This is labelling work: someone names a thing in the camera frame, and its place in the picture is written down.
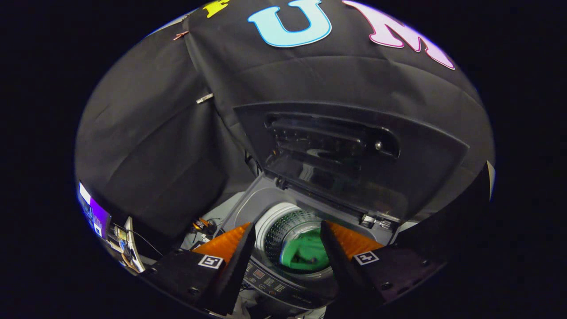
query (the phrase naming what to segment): yellow letter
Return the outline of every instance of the yellow letter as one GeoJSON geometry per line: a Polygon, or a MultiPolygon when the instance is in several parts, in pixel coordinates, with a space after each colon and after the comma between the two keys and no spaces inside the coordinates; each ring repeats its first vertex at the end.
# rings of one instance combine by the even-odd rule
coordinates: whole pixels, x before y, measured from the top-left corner
{"type": "Polygon", "coordinates": [[[206,5],[203,10],[207,10],[209,12],[209,14],[207,15],[207,18],[212,17],[213,15],[215,15],[217,12],[221,11],[222,9],[224,9],[226,6],[228,6],[227,3],[230,0],[217,0],[217,1],[213,1],[211,3],[209,3],[208,5],[206,5]]]}

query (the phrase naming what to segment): washing machine lid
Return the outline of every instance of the washing machine lid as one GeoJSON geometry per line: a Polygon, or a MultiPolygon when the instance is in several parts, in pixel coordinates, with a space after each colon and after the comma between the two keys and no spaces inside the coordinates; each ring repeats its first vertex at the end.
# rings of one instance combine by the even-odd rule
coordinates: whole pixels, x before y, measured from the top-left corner
{"type": "Polygon", "coordinates": [[[400,221],[432,199],[468,150],[426,123],[356,106],[260,103],[235,112],[268,174],[308,194],[400,221]]]}

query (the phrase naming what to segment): letter u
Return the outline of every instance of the letter u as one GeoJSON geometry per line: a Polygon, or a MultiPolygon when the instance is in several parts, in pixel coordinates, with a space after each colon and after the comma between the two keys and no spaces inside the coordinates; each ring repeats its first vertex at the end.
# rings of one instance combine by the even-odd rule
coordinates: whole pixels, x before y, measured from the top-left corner
{"type": "Polygon", "coordinates": [[[298,7],[309,20],[305,30],[289,32],[277,15],[280,7],[269,7],[252,14],[248,22],[254,23],[260,36],[274,47],[289,48],[317,42],[331,33],[331,22],[321,10],[320,0],[295,0],[287,5],[298,7]]]}

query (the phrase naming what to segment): green cloth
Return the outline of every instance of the green cloth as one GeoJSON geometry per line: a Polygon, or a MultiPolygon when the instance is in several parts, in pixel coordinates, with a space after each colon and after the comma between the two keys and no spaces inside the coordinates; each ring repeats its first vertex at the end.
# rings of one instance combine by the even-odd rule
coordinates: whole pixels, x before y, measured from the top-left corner
{"type": "Polygon", "coordinates": [[[326,268],[329,265],[329,258],[320,234],[320,229],[314,229],[284,243],[280,263],[297,270],[318,271],[326,268]]]}

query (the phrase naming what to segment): wire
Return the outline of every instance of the wire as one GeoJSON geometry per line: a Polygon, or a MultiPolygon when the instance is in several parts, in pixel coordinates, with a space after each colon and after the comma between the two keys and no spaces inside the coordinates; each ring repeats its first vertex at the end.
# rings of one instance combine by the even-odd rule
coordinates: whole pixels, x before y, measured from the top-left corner
{"type": "Polygon", "coordinates": [[[142,237],[142,235],[138,234],[137,232],[135,232],[135,231],[133,231],[133,230],[127,230],[127,229],[125,229],[125,228],[123,228],[123,227],[120,227],[120,226],[118,226],[118,225],[116,225],[116,226],[119,227],[119,228],[122,228],[122,230],[125,230],[125,231],[127,231],[127,232],[133,232],[134,234],[140,236],[145,242],[147,242],[148,245],[150,245],[155,251],[158,252],[158,254],[160,254],[160,255],[163,257],[163,254],[160,253],[159,250],[157,250],[157,249],[154,247],[154,245],[150,244],[149,241],[147,241],[144,237],[142,237]]]}

